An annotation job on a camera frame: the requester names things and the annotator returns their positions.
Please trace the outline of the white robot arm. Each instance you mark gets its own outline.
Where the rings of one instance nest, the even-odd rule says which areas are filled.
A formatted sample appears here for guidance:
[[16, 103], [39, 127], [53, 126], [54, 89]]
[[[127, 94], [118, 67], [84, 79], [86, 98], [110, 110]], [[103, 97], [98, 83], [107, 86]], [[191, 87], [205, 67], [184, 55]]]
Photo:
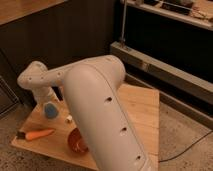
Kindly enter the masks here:
[[34, 61], [18, 85], [47, 103], [62, 87], [67, 107], [99, 171], [156, 171], [117, 96], [125, 67], [114, 55], [91, 57], [55, 69]]

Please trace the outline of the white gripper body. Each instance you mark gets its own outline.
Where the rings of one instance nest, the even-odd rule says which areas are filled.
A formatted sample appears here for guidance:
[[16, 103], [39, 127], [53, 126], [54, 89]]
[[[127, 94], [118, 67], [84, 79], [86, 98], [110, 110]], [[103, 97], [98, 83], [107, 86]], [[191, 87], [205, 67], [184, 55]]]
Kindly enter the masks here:
[[35, 88], [32, 92], [38, 104], [46, 103], [54, 97], [54, 92], [50, 87]]

